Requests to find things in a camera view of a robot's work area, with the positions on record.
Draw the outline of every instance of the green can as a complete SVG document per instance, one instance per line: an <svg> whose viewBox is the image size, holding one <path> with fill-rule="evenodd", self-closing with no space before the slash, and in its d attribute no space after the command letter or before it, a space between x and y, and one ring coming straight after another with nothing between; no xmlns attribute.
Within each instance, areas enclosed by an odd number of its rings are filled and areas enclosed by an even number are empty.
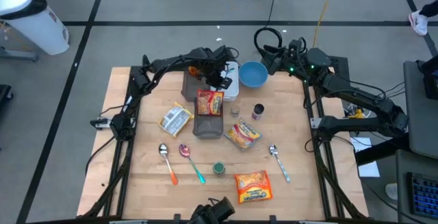
<svg viewBox="0 0 438 224"><path fill-rule="evenodd" d="M213 165L213 172L217 176L221 176L225 173L225 165L221 162L217 162Z"/></svg>

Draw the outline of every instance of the keyboard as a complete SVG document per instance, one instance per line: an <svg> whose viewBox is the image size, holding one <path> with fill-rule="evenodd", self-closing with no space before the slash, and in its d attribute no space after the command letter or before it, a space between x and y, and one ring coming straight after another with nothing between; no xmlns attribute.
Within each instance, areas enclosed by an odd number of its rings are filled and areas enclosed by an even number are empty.
<svg viewBox="0 0 438 224"><path fill-rule="evenodd" d="M438 219L438 177L407 173L411 213Z"/></svg>

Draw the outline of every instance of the orange snack bag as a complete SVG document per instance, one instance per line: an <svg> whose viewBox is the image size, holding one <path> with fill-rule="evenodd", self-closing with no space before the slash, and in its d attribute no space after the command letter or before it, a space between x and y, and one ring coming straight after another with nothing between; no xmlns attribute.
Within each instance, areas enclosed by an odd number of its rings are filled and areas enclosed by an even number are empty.
<svg viewBox="0 0 438 224"><path fill-rule="evenodd" d="M234 175L237 183L239 204L247 201L260 201L272 198L271 183L266 170Z"/></svg>
<svg viewBox="0 0 438 224"><path fill-rule="evenodd" d="M198 114L220 116L224 93L220 91L198 90Z"/></svg>

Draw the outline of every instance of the paper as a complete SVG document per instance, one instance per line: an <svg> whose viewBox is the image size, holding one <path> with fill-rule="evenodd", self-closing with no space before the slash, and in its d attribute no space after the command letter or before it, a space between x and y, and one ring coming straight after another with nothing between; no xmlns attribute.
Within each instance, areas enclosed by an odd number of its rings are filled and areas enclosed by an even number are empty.
<svg viewBox="0 0 438 224"><path fill-rule="evenodd" d="M361 150L369 148L371 145L371 140L370 140L370 138L354 137L354 138L351 138L351 143L355 147L355 153L356 153L356 152L359 152ZM380 177L381 174L378 172L377 162L374 161L374 162L359 166L359 176L360 177Z"/></svg>

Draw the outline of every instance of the white trash can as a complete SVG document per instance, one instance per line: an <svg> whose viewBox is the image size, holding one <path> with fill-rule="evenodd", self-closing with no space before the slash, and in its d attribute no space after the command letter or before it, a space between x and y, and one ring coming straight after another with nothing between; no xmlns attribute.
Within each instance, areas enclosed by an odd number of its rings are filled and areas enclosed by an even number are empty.
<svg viewBox="0 0 438 224"><path fill-rule="evenodd" d="M68 30L46 0L0 0L0 19L49 55L63 53L69 47Z"/></svg>

